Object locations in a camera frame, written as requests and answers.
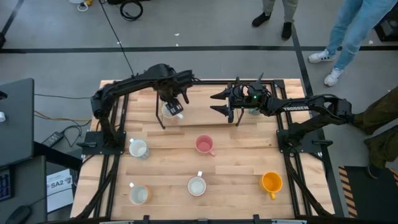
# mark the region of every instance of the cup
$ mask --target cup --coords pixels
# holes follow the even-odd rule
[[[213,152],[213,140],[208,135],[201,135],[197,138],[195,142],[197,150],[201,153],[210,153],[212,156],[216,156]]]
[[[272,200],[275,200],[275,193],[282,188],[282,178],[275,172],[265,173],[259,181],[260,188],[267,192]]]
[[[188,181],[188,191],[193,196],[201,196],[206,191],[206,182],[201,177],[202,171],[198,172],[198,175],[191,177]]]
[[[132,156],[141,159],[146,159],[149,157],[148,145],[144,140],[130,139],[130,142],[129,152]]]
[[[170,113],[169,109],[167,109],[166,105],[167,105],[167,103],[163,104],[163,106],[162,106],[162,114],[163,114],[163,116],[165,116],[168,119],[175,119],[175,118],[184,119],[184,115],[182,115],[180,113],[173,116]]]
[[[261,114],[260,109],[259,108],[251,108],[251,109],[249,109],[249,114],[254,115],[254,116],[260,115]]]
[[[134,205],[142,205],[149,201],[150,192],[147,186],[145,185],[134,185],[130,183],[130,201]]]

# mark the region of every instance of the wooden tabletop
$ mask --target wooden tabletop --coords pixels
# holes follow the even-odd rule
[[[304,97],[299,79],[284,81],[289,98]],[[101,86],[111,82],[102,81]],[[228,124],[227,118],[209,108],[210,105],[226,104],[209,97],[225,87],[195,85],[189,88],[190,104],[180,100],[185,108],[184,119],[163,118],[165,130],[155,118],[155,92],[148,88],[130,94],[126,147],[119,163],[112,220],[142,220],[144,215],[150,215],[151,220],[250,219],[254,214],[259,214],[260,218],[294,217],[284,158],[275,135],[276,117],[245,113],[238,127]],[[309,113],[294,112],[292,118],[300,123],[309,119]],[[282,119],[286,128],[285,116]],[[96,123],[92,122],[91,129],[95,129]],[[213,138],[215,157],[196,152],[195,139],[201,134]],[[147,142],[148,159],[129,154],[131,138]],[[308,154],[300,156],[309,190],[326,210],[334,213],[322,162]],[[83,210],[98,188],[102,161],[103,156],[98,155],[82,167],[71,217]],[[199,170],[203,171],[207,189],[201,197],[194,197],[188,193],[187,182]],[[283,180],[276,200],[271,200],[258,186],[261,175],[270,171],[277,172]],[[133,205],[130,202],[130,182],[148,186],[152,198],[147,204]],[[300,211],[304,214],[302,195],[297,186],[296,190]],[[102,215],[107,199],[108,192],[105,192]]]

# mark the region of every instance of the keyboard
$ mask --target keyboard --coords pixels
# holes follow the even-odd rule
[[[0,201],[12,198],[11,174],[8,167],[0,169]]]

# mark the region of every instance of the white sneaker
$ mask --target white sneaker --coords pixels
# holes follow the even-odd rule
[[[334,86],[336,85],[340,75],[343,74],[343,71],[338,69],[338,68],[334,68],[331,73],[325,78],[325,85],[328,87]]]
[[[318,62],[331,62],[336,58],[336,55],[331,56],[329,51],[325,49],[322,52],[311,54],[308,57],[308,61],[311,63],[318,63]]]

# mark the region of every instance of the black floor mat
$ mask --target black floor mat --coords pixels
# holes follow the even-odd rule
[[[398,223],[398,173],[385,169],[372,179],[366,167],[339,167],[351,218]]]

